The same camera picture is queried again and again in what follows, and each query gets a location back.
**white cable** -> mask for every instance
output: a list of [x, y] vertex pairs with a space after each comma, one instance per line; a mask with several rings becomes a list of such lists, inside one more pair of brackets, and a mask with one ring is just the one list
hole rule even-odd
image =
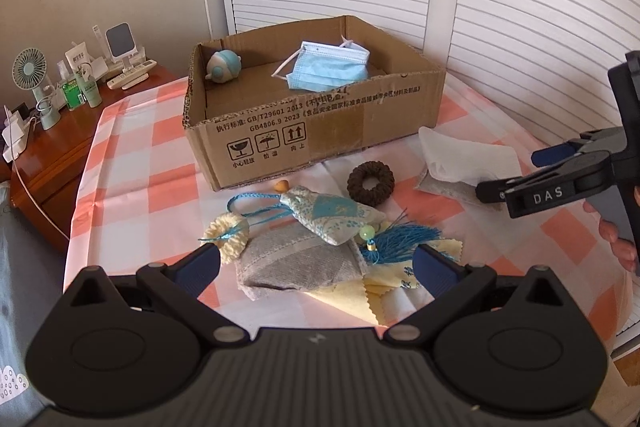
[[[29, 119], [29, 121], [27, 122], [27, 136], [29, 136], [29, 128], [31, 127], [31, 121], [35, 121], [35, 117], [31, 117]], [[53, 226], [54, 229], [58, 230], [61, 234], [62, 237], [64, 237], [67, 241], [69, 241], [69, 236], [66, 235], [66, 233], [64, 233], [62, 230], [60, 230], [58, 228], [58, 226], [51, 220], [51, 218], [49, 216], [47, 216], [47, 213], [41, 208], [41, 206], [39, 206], [39, 204], [37, 204], [36, 200], [33, 199], [33, 196], [31, 196], [31, 193], [29, 192], [29, 189], [27, 188], [27, 185], [24, 184], [24, 181], [22, 180], [22, 176], [20, 176], [20, 170], [18, 169], [18, 167], [15, 164], [15, 156], [14, 156], [14, 140], [11, 136], [11, 121], [9, 121], [9, 149], [11, 151], [11, 160], [14, 162], [14, 164], [12, 165], [13, 168], [15, 168], [15, 173], [18, 174], [18, 179], [20, 180], [20, 183], [22, 184], [22, 188], [24, 188], [24, 191], [27, 193], [27, 196], [30, 198], [31, 202], [36, 206], [36, 208], [40, 211], [40, 213], [47, 219], [47, 221], [49, 221], [51, 223], [51, 225]]]
[[[47, 96], [42, 97], [42, 99], [39, 102], [36, 102], [36, 111], [38, 112], [45, 112], [47, 109], [51, 109], [51, 107], [53, 106], [53, 104], [51, 103], [51, 100], [53, 100], [53, 97], [56, 95], [55, 92], [48, 94]], [[41, 103], [44, 102], [49, 102], [49, 105], [45, 105], [44, 107], [39, 107]]]

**cardboard box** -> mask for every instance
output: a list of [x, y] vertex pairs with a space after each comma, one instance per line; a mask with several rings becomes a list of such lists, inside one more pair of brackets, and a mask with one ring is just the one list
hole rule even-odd
[[[370, 51], [369, 79], [310, 92], [271, 76], [302, 41], [338, 45], [341, 36]], [[206, 64], [223, 49], [240, 55], [242, 71], [214, 84]], [[195, 47], [182, 124], [219, 190], [434, 127], [444, 78], [412, 47], [353, 16], [268, 26]]]

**white napkin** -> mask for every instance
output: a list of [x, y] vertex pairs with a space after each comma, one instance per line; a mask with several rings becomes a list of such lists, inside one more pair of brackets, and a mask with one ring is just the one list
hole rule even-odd
[[522, 176], [516, 152], [505, 145], [450, 138], [428, 127], [418, 131], [431, 176], [441, 182], [479, 182]]

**green bottle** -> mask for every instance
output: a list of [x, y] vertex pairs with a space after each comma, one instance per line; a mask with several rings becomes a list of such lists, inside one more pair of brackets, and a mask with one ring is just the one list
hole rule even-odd
[[87, 73], [86, 76], [82, 76], [82, 71], [76, 71], [76, 82], [86, 101], [89, 102], [89, 107], [98, 107], [102, 103], [98, 85], [90, 74]]
[[67, 70], [64, 60], [59, 61], [58, 71], [62, 79], [62, 92], [65, 94], [66, 105], [69, 110], [73, 111], [84, 103], [84, 96], [80, 92], [76, 79]]

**umbrella symbol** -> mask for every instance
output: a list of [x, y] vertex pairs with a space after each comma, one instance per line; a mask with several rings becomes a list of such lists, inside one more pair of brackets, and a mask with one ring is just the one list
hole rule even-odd
[[265, 136], [264, 138], [262, 138], [260, 140], [260, 143], [265, 143], [267, 145], [267, 149], [269, 148], [269, 142], [275, 140], [275, 138], [273, 137], [273, 135], [268, 134], [267, 136]]

